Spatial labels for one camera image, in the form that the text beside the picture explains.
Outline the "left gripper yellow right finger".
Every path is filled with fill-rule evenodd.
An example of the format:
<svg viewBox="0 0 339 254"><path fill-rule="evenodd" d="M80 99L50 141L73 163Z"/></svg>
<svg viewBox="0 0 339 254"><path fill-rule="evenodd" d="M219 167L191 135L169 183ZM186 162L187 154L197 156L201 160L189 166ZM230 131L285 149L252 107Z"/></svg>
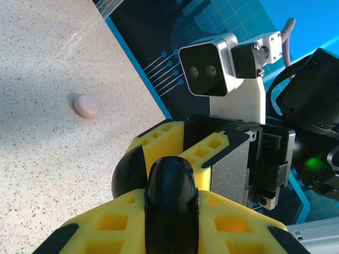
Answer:
<svg viewBox="0 0 339 254"><path fill-rule="evenodd" d="M308 250L283 223L201 190L198 253L308 253Z"/></svg>

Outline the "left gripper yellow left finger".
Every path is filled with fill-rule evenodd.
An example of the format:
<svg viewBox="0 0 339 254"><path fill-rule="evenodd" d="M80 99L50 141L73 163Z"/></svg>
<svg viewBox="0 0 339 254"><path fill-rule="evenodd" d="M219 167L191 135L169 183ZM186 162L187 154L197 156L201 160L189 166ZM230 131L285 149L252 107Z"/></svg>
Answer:
<svg viewBox="0 0 339 254"><path fill-rule="evenodd" d="M66 221L34 253L146 253L144 190Z"/></svg>

